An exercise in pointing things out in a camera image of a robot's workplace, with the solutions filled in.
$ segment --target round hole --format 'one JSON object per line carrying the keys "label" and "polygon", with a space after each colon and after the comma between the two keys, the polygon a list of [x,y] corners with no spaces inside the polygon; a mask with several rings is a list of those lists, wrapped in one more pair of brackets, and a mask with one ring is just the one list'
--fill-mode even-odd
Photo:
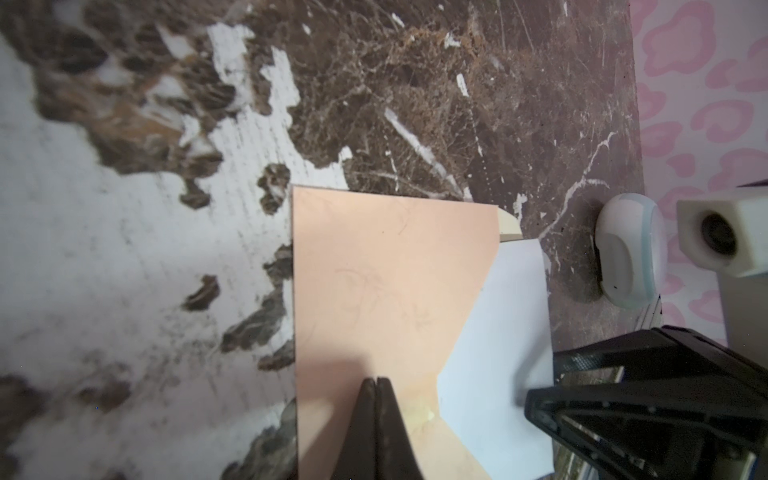
{"label": "round hole", "polygon": [[701,236],[713,251],[726,257],[736,255],[736,234],[720,214],[709,214],[701,221]]}

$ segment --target brown marble table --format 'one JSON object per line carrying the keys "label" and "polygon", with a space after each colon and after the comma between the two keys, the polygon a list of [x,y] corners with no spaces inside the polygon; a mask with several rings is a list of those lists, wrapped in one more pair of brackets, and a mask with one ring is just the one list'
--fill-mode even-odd
{"label": "brown marble table", "polygon": [[[69,24],[51,5],[8,0],[0,30],[33,68],[38,113],[81,125],[105,167],[176,174],[187,188],[181,203],[209,206],[199,179],[215,175],[224,156],[178,147],[180,131],[135,112],[168,74],[184,97],[155,101],[197,119],[201,138],[236,115],[236,89],[217,75],[205,29],[244,25],[253,33],[245,42],[253,108],[272,113],[270,92],[280,85],[262,67],[275,62],[275,49],[286,52],[300,94],[288,133],[314,167],[343,162],[350,190],[471,198],[515,214],[547,256],[555,350],[632,328],[634,313],[601,295],[593,241],[608,199],[643,192],[626,0],[91,0]],[[171,51],[172,37],[186,38],[194,54]],[[108,61],[131,80],[88,76]],[[106,121],[105,111],[119,121]],[[280,208],[291,177],[280,163],[264,168],[265,214]],[[264,345],[277,331],[285,309],[268,302],[281,297],[290,254],[281,247],[264,265],[276,296],[212,348]],[[206,276],[185,308],[205,310],[219,293]],[[259,367],[292,361],[289,341]],[[295,475],[295,418],[291,402],[221,478]]]}

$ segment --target white paper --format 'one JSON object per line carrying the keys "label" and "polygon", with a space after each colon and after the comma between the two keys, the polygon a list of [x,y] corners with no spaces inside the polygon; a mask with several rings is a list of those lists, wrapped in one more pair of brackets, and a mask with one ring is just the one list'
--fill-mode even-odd
{"label": "white paper", "polygon": [[440,416],[492,480],[534,480],[554,471],[552,441],[525,419],[525,393],[552,383],[541,246],[500,243],[438,376]]}

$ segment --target black plastic part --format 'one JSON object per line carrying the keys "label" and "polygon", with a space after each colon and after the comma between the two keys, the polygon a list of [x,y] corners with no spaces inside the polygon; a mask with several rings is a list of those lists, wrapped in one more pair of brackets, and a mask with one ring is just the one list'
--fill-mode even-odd
{"label": "black plastic part", "polygon": [[617,366],[620,383],[531,390],[525,417],[605,478],[711,478],[724,449],[754,453],[768,478],[766,370],[675,327],[554,355],[556,376]]}
{"label": "black plastic part", "polygon": [[362,381],[332,480],[423,480],[392,382]]}

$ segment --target white plastic device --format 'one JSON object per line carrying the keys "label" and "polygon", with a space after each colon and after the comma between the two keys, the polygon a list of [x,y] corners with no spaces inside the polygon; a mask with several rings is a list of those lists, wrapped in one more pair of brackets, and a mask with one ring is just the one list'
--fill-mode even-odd
{"label": "white plastic device", "polygon": [[667,234],[653,200],[640,194],[611,198],[598,215],[594,243],[601,286],[614,305],[638,308],[658,297],[667,275]]}

